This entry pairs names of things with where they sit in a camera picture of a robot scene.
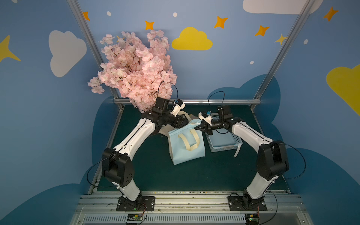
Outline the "light blue insulated delivery bag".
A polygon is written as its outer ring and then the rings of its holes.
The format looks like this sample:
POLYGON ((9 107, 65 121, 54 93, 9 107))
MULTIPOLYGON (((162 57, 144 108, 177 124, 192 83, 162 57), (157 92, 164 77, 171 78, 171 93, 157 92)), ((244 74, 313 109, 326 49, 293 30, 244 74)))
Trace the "light blue insulated delivery bag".
POLYGON ((179 115, 188 119, 186 126, 174 128, 171 125, 166 125, 159 131, 160 134, 168 138, 169 154, 174 165, 205 156, 202 132, 195 129, 202 121, 189 116, 184 111, 180 111, 179 115))

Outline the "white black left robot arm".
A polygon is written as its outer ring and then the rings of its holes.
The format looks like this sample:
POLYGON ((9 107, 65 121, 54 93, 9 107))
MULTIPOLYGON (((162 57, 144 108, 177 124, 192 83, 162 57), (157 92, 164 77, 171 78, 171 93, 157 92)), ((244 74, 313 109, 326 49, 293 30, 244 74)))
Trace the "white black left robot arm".
POLYGON ((141 119, 129 135, 113 148, 106 148, 102 155, 102 175, 115 185, 123 197, 135 203, 141 199, 141 191, 134 182, 132 160, 148 136, 157 134, 163 126, 182 128, 189 119, 179 112, 185 103, 158 97, 150 110, 142 113, 141 119))

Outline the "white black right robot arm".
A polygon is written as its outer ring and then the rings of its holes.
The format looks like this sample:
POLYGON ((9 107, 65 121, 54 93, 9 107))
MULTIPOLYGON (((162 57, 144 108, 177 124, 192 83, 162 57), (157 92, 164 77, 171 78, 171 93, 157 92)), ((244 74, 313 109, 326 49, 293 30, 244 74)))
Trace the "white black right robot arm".
POLYGON ((247 203, 260 201, 268 188, 290 168, 285 143, 274 141, 257 132, 239 117, 233 117, 230 106, 217 108, 219 119, 214 119, 211 112, 200 112, 201 124, 195 129, 209 136, 214 130, 226 129, 240 137, 257 153, 257 173, 251 184, 243 192, 243 200, 247 203))

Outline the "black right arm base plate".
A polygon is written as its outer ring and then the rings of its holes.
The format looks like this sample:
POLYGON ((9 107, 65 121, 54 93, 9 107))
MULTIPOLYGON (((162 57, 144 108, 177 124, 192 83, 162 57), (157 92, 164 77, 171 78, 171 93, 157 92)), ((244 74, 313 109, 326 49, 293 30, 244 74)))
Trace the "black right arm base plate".
POLYGON ((230 211, 267 211, 264 197, 251 199, 249 196, 228 196, 230 211))

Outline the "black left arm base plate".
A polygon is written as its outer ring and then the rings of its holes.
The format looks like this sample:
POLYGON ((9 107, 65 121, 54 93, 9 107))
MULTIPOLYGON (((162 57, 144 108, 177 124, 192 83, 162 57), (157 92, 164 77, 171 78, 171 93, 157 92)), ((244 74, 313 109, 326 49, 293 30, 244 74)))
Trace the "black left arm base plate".
POLYGON ((134 202, 125 197, 120 197, 117 203, 117 212, 153 212, 155 207, 154 196, 139 196, 134 202))

